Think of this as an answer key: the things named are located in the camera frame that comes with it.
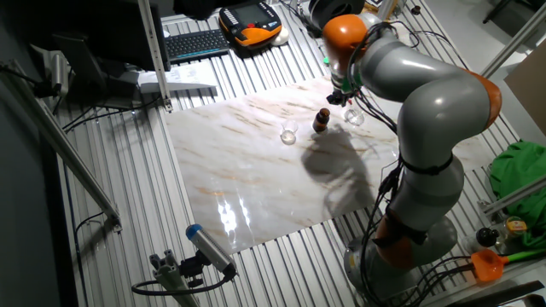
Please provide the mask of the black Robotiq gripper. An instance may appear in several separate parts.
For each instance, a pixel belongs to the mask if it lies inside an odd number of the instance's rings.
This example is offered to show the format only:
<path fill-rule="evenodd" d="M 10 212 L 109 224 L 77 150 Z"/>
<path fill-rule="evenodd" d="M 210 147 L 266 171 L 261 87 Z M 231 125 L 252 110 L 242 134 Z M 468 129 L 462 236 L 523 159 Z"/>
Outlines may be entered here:
<path fill-rule="evenodd" d="M 345 107 L 351 98 L 352 93 L 343 93 L 341 90 L 333 90 L 333 92 L 327 96 L 327 101 L 331 105 Z"/>

